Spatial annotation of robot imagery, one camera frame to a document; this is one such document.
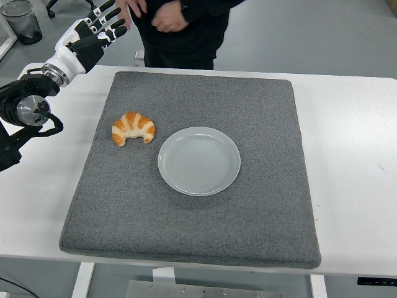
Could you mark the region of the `person's left hand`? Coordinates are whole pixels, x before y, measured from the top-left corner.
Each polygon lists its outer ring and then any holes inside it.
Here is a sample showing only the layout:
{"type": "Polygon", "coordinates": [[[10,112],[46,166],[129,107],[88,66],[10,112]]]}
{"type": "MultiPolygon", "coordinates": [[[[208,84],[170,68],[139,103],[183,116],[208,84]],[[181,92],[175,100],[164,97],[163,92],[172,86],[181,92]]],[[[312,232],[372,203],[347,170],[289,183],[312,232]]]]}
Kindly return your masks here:
{"type": "Polygon", "coordinates": [[[159,32],[180,32],[188,26],[179,1],[167,2],[154,15],[152,26],[159,32]]]}

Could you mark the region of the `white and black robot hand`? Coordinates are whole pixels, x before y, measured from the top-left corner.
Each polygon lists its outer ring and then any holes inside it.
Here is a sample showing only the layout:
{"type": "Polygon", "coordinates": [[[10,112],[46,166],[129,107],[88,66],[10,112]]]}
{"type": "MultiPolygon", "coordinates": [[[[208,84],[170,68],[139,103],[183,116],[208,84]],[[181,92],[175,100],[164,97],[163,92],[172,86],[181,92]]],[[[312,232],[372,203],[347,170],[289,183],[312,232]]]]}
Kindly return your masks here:
{"type": "Polygon", "coordinates": [[[55,54],[45,64],[60,70],[61,76],[70,81],[91,71],[105,50],[127,32],[125,19],[110,23],[121,13],[114,4],[115,1],[107,1],[76,20],[57,41],[55,54]]]}

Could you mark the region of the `person's right hand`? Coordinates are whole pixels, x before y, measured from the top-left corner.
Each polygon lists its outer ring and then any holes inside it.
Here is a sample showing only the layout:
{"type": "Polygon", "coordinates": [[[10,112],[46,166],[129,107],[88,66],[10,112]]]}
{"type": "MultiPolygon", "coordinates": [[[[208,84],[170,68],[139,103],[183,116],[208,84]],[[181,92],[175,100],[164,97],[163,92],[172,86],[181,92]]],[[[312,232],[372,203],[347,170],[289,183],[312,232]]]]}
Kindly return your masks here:
{"type": "Polygon", "coordinates": [[[128,10],[131,9],[133,14],[140,18],[142,14],[147,13],[147,3],[145,0],[116,0],[115,5],[121,8],[121,15],[126,17],[128,10]]]}

